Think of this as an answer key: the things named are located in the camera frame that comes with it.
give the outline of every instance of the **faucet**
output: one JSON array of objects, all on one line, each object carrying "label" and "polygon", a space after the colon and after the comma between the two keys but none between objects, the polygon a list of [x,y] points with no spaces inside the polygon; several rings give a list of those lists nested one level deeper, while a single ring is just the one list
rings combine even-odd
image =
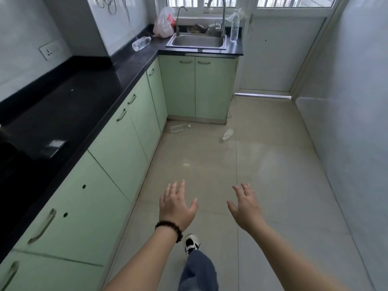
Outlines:
[{"label": "faucet", "polygon": [[[210,8],[210,4],[211,4],[212,1],[213,0],[209,0],[208,1],[208,8]],[[222,12],[221,37],[225,37],[225,10],[226,10],[226,2],[225,2],[225,0],[222,0],[222,2],[223,2],[223,5],[224,5],[223,6],[224,10]]]},{"label": "faucet", "polygon": [[179,28],[178,28],[178,18],[179,18],[179,11],[180,11],[181,8],[184,8],[184,9],[187,11],[187,8],[186,8],[185,6],[181,6],[181,7],[179,7],[179,9],[178,9],[177,21],[175,22],[175,26],[176,26],[176,28],[177,28],[177,36],[180,36]]}]

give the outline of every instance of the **left hand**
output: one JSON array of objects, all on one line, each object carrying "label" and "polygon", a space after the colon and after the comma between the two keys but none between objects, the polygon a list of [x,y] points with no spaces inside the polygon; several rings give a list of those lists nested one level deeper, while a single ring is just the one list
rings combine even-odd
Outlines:
[{"label": "left hand", "polygon": [[198,209],[197,198],[187,208],[185,200],[185,180],[182,180],[177,188],[178,182],[168,184],[164,194],[159,200],[159,221],[172,221],[183,232],[194,220]]}]

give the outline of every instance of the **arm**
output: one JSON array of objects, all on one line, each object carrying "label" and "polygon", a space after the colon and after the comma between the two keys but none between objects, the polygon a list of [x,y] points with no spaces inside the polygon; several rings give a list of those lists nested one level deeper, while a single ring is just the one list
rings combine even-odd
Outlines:
[{"label": "arm", "polygon": [[255,193],[250,186],[246,184],[241,184],[241,186],[242,188],[233,187],[238,198],[238,207],[232,201],[228,201],[228,208],[237,225],[247,231],[260,246],[285,291],[346,290],[344,286],[324,276],[295,252],[265,222]]},{"label": "arm", "polygon": [[[190,208],[185,201],[185,181],[178,189],[177,182],[168,184],[159,200],[159,220],[175,223],[182,232],[194,220],[198,208],[195,199]],[[177,241],[177,233],[170,227],[158,227],[142,248],[130,259],[109,283],[105,291],[156,290],[168,256]]]}]

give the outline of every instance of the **tiled floor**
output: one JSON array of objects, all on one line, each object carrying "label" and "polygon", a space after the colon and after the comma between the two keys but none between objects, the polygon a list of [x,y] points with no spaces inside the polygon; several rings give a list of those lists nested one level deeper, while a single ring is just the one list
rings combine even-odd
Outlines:
[{"label": "tiled floor", "polygon": [[[282,290],[262,251],[228,211],[226,201],[236,199],[232,185],[240,182],[254,188],[267,221],[295,249],[349,289],[372,290],[295,105],[237,97],[229,113],[226,126],[191,123],[189,130],[162,135],[110,278],[152,234],[167,184],[184,178],[187,203],[195,197],[199,203],[186,233],[201,239],[221,291]],[[228,128],[235,133],[221,142]],[[182,243],[176,245],[158,290],[177,289],[185,257]]]}]

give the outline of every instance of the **sneaker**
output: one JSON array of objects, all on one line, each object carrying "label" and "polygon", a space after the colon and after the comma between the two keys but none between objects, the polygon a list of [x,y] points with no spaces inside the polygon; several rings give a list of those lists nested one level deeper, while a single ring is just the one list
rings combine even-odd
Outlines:
[{"label": "sneaker", "polygon": [[189,256],[191,251],[198,250],[199,246],[201,245],[198,237],[196,235],[193,235],[193,234],[186,235],[184,241],[185,241],[185,243],[184,243],[185,252],[186,252],[187,256]]}]

